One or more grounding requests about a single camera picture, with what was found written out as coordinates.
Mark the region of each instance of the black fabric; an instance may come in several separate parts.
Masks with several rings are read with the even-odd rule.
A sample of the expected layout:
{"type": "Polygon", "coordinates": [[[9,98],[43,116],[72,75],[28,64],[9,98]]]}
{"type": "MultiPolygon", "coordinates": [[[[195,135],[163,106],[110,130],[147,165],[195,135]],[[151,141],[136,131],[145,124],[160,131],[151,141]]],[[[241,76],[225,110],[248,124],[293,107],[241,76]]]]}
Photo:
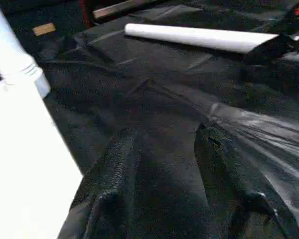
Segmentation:
{"type": "Polygon", "coordinates": [[[66,0],[0,0],[0,8],[4,14],[27,11],[32,8],[58,4],[66,0]]]}
{"type": "MultiPolygon", "coordinates": [[[[4,2],[17,6],[20,1],[7,0],[4,2]]],[[[54,41],[59,37],[72,35],[86,29],[78,0],[53,2],[55,4],[39,5],[26,11],[5,15],[19,42],[29,54],[38,53],[41,44],[45,41],[54,41]],[[55,31],[36,36],[33,28],[47,23],[53,23],[55,31]]]]}
{"type": "Polygon", "coordinates": [[[123,128],[143,136],[130,237],[299,238],[299,63],[247,69],[245,82],[241,55],[123,33],[130,22],[276,32],[294,3],[175,0],[46,50],[45,103],[86,175],[60,239],[127,230],[77,200],[102,195],[107,172],[93,165],[123,128]]]}
{"type": "Polygon", "coordinates": [[[123,129],[112,138],[81,182],[60,238],[132,238],[141,147],[136,130],[123,129]]]}

